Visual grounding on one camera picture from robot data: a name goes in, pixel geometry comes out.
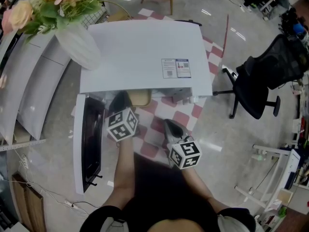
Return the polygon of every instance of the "mesh chair back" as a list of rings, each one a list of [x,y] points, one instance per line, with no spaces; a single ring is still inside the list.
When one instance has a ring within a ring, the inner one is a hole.
[[[279,34],[269,48],[258,58],[254,73],[268,88],[302,78],[309,65],[308,52],[300,41],[289,42]]]

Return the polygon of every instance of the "black office chair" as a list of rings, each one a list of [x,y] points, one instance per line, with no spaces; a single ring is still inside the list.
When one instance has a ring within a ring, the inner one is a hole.
[[[233,90],[214,91],[213,95],[235,94],[233,113],[230,118],[235,117],[238,102],[254,118],[259,119],[265,106],[274,107],[274,116],[278,115],[280,108],[280,97],[275,102],[267,101],[268,88],[275,89],[286,82],[302,78],[304,71],[308,68],[309,58],[304,47],[295,47],[299,42],[291,43],[283,34],[279,34],[271,43],[269,48],[258,58],[249,57],[241,66],[236,68],[238,77],[236,80],[226,68],[233,84]]]

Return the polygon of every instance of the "pink flower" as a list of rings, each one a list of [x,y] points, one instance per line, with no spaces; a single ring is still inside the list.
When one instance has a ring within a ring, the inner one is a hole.
[[[2,19],[2,23],[1,23],[3,35],[7,35],[7,34],[9,34],[10,32],[13,31],[12,24],[9,22],[9,17],[11,15],[11,12],[12,12],[12,9],[6,10],[3,13],[3,19]]]

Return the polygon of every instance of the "label sticker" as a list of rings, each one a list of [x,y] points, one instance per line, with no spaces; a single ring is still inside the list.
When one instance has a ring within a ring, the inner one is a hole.
[[[162,59],[163,78],[191,78],[188,59]]]
[[[177,77],[191,78],[190,65],[188,59],[176,59]]]

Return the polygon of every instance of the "white vase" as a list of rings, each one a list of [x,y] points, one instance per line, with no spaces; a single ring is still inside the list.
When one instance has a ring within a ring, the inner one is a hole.
[[[99,67],[101,52],[90,33],[80,23],[58,29],[55,35],[72,60],[88,70]]]

